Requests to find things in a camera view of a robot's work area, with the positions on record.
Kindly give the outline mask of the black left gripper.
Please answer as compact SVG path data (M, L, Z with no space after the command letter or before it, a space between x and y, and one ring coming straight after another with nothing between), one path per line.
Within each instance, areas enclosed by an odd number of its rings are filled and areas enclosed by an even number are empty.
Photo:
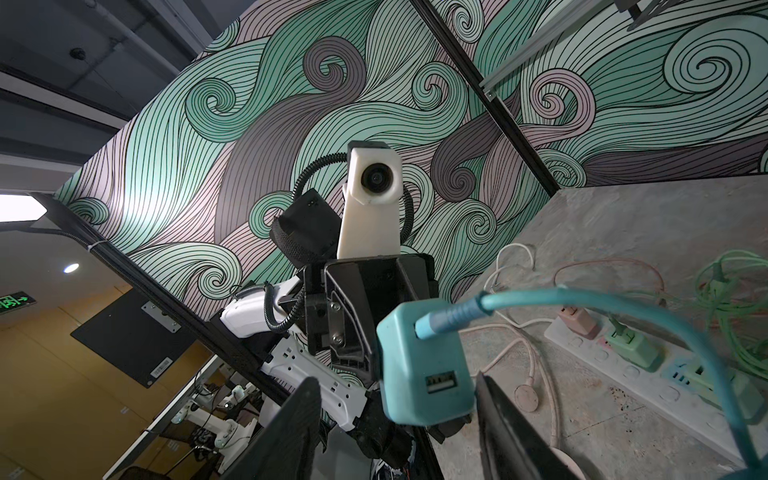
M398 305L438 296L435 262L424 253L335 260L302 270L303 330L311 354L365 384L381 378L376 327Z

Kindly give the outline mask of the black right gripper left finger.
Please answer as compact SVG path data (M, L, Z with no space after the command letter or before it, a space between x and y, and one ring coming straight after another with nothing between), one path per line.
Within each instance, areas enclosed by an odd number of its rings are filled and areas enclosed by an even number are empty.
M320 441L321 394L305 379L222 479L309 479Z

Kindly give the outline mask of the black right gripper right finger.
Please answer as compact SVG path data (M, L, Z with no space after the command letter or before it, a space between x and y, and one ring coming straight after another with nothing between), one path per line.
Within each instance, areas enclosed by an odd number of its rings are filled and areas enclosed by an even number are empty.
M485 479L575 477L492 378L477 377L475 397Z

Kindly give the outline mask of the teal charger plug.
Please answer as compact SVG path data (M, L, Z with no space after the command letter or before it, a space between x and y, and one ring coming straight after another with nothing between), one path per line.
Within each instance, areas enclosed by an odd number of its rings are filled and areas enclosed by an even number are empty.
M487 314L479 298L435 298L402 303L379 322L380 390L392 422L428 427L472 412L474 383L459 331Z

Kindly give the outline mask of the pink usb charger plug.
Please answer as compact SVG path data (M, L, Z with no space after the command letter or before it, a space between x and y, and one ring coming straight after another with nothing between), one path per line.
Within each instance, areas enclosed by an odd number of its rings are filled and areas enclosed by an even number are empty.
M564 306L558 318L569 330L589 340L594 339L601 330L598 321L584 308Z

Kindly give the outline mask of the white multicolour power strip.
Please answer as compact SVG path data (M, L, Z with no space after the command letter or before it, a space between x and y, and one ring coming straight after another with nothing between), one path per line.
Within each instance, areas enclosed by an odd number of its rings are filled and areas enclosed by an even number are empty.
M706 446L744 465L710 371L695 353L646 334L647 343L660 353L656 367L648 371L612 348L609 338L615 328L609 320L599 316L597 326L596 336L586 338L556 320L545 330L545 338Z

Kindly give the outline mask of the light green charger plug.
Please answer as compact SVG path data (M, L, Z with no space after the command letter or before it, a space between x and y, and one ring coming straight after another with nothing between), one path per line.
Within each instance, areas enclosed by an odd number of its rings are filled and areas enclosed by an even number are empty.
M623 324L614 323L605 340L622 359L643 370L654 372L662 363L662 351L647 336Z

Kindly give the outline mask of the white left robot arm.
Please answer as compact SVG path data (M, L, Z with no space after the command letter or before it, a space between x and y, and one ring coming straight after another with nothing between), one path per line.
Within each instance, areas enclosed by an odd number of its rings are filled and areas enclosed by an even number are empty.
M377 325L399 304L438 294L433 258L404 249L415 208L402 160L382 142L353 142L307 166L289 200L269 237L295 274L243 289L221 322L268 376L293 388L315 378L342 430L388 427Z

